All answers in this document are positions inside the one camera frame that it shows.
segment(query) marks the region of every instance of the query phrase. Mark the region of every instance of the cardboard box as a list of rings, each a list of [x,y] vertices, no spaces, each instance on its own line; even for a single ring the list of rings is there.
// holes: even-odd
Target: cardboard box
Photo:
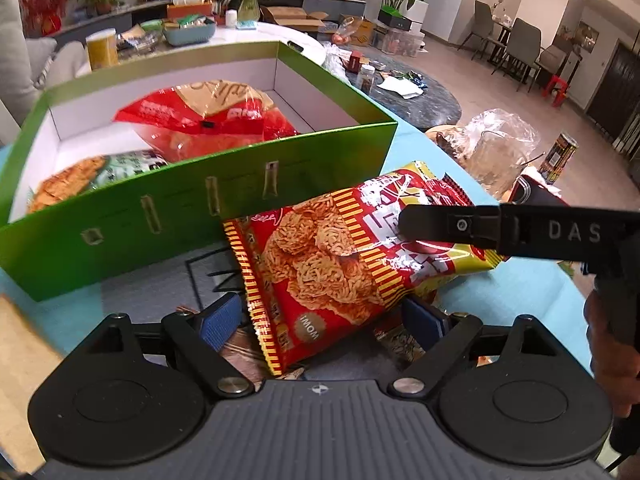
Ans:
[[[260,7],[264,21],[275,23],[283,27],[294,28],[301,32],[317,32],[324,27],[321,21],[326,18],[326,12],[312,12],[307,14],[301,7]]]
[[[87,191],[26,214],[40,182],[88,156],[143,149],[117,110],[157,89],[212,79],[267,92],[300,132]],[[0,267],[44,300],[223,240],[222,221],[380,174],[398,124],[277,41],[177,50],[48,89],[0,173]]]
[[[344,20],[345,18],[362,19],[362,23],[358,27],[358,30],[356,30],[356,32],[351,37],[350,44],[360,46],[369,45],[371,42],[371,37],[373,36],[373,31],[376,28],[376,24],[361,16],[351,16],[349,14],[341,14],[340,22],[342,22],[342,20]]]

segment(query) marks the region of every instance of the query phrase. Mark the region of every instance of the red snack bag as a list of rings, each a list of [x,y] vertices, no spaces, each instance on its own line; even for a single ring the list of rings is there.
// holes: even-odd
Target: red snack bag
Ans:
[[[267,94],[224,80],[158,90],[113,120],[135,124],[138,135],[169,162],[297,133]]]
[[[493,269],[500,257],[466,244],[408,242],[410,203],[470,205],[423,162],[293,207],[225,222],[262,351],[276,376],[379,316],[415,287]]]

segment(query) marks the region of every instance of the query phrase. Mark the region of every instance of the tile floor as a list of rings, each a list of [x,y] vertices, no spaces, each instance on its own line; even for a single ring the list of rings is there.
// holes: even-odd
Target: tile floor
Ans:
[[[402,60],[418,72],[436,78],[455,95],[462,107],[460,125],[491,108],[517,113],[540,133],[537,153],[548,151],[564,130],[578,142],[578,150],[556,183],[564,200],[573,206],[640,208],[640,191],[626,173],[624,158],[613,150],[599,129],[570,104],[552,108],[551,97],[543,98],[537,86],[530,93],[524,86],[516,92],[517,83],[512,78],[503,77],[501,72],[491,74],[494,67],[485,61],[486,56],[483,60],[476,57],[471,61],[469,51],[457,51],[430,38],[425,42],[428,53],[402,57]],[[582,276],[578,265],[575,269],[574,282],[586,296],[593,288],[593,279]]]

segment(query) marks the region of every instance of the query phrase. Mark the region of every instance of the circular pad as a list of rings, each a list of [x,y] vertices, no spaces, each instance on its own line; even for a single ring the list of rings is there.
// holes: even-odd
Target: circular pad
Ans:
[[[611,424],[606,395],[581,367],[535,354],[456,375],[440,391],[438,406],[465,447],[523,466],[591,457]]]
[[[197,385],[124,352],[64,361],[31,397],[28,419],[46,458],[126,466],[189,438],[204,416]]]

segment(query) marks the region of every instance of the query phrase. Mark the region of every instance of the glass vase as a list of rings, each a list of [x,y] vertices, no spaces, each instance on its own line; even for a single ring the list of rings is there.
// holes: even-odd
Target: glass vase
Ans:
[[[258,0],[242,0],[238,9],[238,22],[257,22],[260,20]]]

